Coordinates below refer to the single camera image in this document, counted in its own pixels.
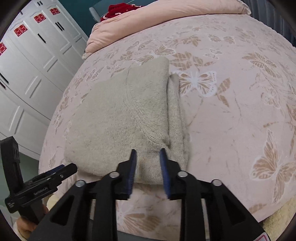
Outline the person's left hand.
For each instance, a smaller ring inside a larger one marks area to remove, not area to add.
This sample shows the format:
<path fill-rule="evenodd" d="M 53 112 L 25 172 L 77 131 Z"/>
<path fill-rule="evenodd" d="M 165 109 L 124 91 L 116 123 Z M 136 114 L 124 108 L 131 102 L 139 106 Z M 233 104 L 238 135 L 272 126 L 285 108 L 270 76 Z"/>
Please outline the person's left hand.
<path fill-rule="evenodd" d="M 28 240 L 37 225 L 27 218 L 20 216 L 14 224 L 14 231 L 21 240 Z"/>

